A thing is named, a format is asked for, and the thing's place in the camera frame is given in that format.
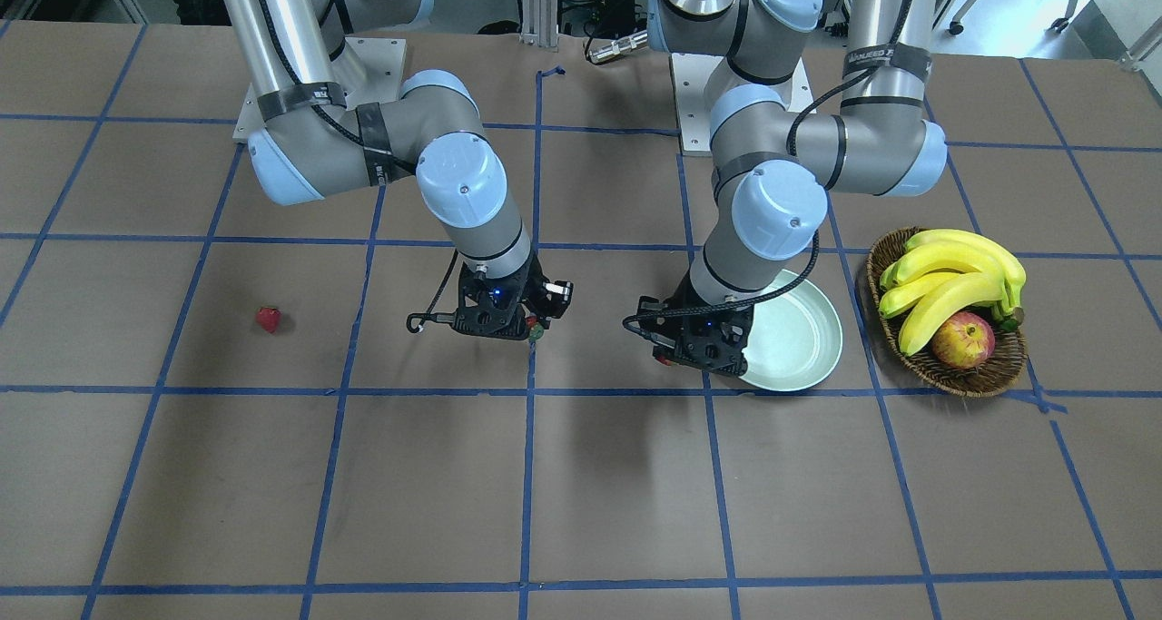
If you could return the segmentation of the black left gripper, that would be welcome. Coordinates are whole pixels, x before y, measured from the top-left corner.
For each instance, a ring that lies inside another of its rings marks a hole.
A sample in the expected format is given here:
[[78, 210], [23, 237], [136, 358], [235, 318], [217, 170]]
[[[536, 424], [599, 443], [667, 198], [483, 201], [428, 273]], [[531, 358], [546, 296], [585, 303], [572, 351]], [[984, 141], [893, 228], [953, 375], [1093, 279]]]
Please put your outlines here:
[[753, 326], [753, 307], [667, 317], [648, 320], [655, 334], [655, 351], [664, 352], [673, 365], [740, 377], [748, 369], [743, 354]]

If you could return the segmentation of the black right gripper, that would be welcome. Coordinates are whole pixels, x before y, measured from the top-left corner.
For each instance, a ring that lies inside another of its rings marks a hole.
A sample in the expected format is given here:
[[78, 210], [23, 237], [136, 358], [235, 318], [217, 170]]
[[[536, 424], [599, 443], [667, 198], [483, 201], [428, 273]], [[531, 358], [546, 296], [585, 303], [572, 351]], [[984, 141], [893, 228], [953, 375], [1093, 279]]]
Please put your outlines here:
[[544, 276], [538, 255], [528, 257], [505, 277], [486, 277], [481, 271], [461, 267], [459, 302], [452, 329], [465, 336], [528, 341], [526, 317], [540, 318], [548, 329], [571, 305], [574, 284]]

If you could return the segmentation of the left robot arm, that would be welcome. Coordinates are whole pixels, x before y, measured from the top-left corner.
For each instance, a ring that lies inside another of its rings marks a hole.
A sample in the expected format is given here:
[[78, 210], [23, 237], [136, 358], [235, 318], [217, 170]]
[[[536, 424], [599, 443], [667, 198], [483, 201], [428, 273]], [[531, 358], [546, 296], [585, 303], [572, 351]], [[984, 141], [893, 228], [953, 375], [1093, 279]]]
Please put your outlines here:
[[664, 365], [739, 377], [753, 309], [816, 248], [830, 192], [914, 197], [937, 183], [944, 130], [921, 110], [935, 0], [853, 0], [842, 81], [804, 110], [789, 87], [824, 0], [648, 0], [657, 52], [711, 55], [708, 124], [718, 219], [668, 300], [624, 326]]

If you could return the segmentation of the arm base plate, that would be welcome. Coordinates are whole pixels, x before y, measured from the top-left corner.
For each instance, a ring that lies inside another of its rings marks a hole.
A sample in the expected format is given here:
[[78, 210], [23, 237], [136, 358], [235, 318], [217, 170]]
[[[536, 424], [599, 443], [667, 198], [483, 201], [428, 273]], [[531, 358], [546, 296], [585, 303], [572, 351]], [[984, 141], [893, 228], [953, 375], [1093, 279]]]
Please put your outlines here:
[[[726, 75], [715, 84], [713, 91], [708, 91], [708, 82], [713, 81], [715, 71], [724, 62], [722, 56], [677, 53], [669, 55], [669, 62], [681, 152], [690, 157], [708, 157], [711, 107], [726, 85], [740, 81], [726, 69]], [[789, 111], [801, 111], [812, 103], [804, 62], [797, 63], [790, 81], [777, 84], [773, 91], [783, 99]]]

